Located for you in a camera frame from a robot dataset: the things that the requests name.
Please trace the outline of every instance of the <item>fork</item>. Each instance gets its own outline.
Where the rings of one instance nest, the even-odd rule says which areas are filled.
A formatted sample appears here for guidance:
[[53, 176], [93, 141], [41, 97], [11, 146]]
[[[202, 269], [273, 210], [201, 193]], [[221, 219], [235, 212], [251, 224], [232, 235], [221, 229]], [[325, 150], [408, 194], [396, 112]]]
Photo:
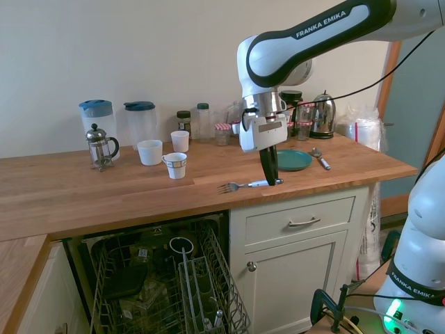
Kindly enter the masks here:
[[[275, 184], [282, 184], [283, 179], [276, 179]], [[252, 183], [246, 183], [246, 184], [237, 184], [235, 182], [229, 182], [226, 184], [223, 184], [222, 186], [218, 187], [218, 190], [220, 193], [232, 193], [234, 191], [238, 191], [240, 188], [256, 188], [258, 186], [268, 186], [269, 183], [267, 180], [262, 181], [256, 181]]]

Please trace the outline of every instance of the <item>cabinet door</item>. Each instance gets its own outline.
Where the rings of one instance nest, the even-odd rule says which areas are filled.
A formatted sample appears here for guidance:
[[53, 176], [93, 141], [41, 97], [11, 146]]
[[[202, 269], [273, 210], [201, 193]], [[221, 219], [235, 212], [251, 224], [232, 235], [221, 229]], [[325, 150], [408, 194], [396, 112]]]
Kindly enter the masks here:
[[252, 334], [300, 333], [311, 327], [316, 289], [333, 293], [346, 231], [247, 254], [244, 302]]
[[18, 334], [53, 334], [67, 324], [69, 334], [88, 334], [89, 324], [62, 246], [54, 247], [29, 302]]

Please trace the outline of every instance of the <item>dishwasher rack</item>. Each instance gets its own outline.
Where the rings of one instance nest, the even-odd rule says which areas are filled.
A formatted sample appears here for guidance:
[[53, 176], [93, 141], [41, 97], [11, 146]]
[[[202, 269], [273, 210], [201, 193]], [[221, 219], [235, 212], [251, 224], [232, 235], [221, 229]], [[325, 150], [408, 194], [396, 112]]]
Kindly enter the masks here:
[[[200, 247], [199, 252], [205, 258], [210, 272], [218, 309], [223, 310], [223, 326], [205, 329], [201, 333], [247, 333], [250, 326], [249, 316], [212, 228], [210, 225], [196, 224], [195, 235]], [[116, 270], [129, 266], [131, 261], [129, 249], [135, 244], [135, 242], [128, 242], [125, 235], [116, 235], [103, 240], [102, 244], [95, 249], [95, 254], [92, 254], [97, 284], [90, 333], [94, 333], [94, 330], [97, 334], [198, 333], [192, 329], [193, 327], [186, 325], [185, 312], [187, 312], [187, 308], [181, 291], [177, 264], [175, 263], [169, 273], [156, 278], [165, 284], [167, 305], [162, 299], [156, 299], [149, 307], [149, 312], [136, 313], [132, 315], [132, 319], [128, 319], [122, 316], [119, 301], [107, 301], [102, 297], [106, 281]]]

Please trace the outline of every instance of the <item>butcher block counter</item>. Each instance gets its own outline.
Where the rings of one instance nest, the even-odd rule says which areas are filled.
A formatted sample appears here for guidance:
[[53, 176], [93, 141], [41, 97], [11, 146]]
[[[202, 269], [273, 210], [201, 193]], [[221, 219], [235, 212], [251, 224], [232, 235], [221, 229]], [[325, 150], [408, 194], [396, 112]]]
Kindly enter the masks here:
[[[130, 147], [122, 148], [115, 166], [103, 173], [90, 169], [88, 151], [1, 159], [0, 247], [8, 251], [0, 253], [0, 299], [9, 302], [0, 305], [0, 333], [17, 330], [50, 241], [293, 200], [416, 173], [415, 168], [340, 135], [327, 141], [292, 140], [278, 149], [310, 152], [313, 147], [323, 153], [331, 170], [313, 159], [305, 170], [280, 172], [282, 185], [225, 194], [218, 193], [224, 183], [264, 179], [257, 153], [245, 154], [235, 143], [221, 147], [193, 141], [181, 180], [171, 180], [164, 164], [143, 166]], [[163, 151], [172, 152], [171, 143], [164, 143]], [[21, 254], [26, 261], [14, 260]], [[13, 284], [17, 277], [21, 281]]]

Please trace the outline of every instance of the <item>blue lid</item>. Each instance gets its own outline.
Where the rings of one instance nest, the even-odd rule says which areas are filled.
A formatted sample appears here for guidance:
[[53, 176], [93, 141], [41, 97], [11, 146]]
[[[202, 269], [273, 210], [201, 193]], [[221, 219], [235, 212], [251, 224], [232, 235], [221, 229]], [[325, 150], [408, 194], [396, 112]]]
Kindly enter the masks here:
[[97, 118], [113, 115], [113, 107], [110, 101], [88, 100], [80, 103], [81, 114], [84, 118]]
[[127, 102], [124, 103], [124, 105], [125, 105], [125, 110], [128, 111], [152, 110], [156, 107], [154, 103], [150, 101]]
[[110, 106], [111, 102], [106, 100], [88, 100], [85, 102], [80, 103], [80, 107], [85, 109], [89, 108], [97, 108], [98, 106]]

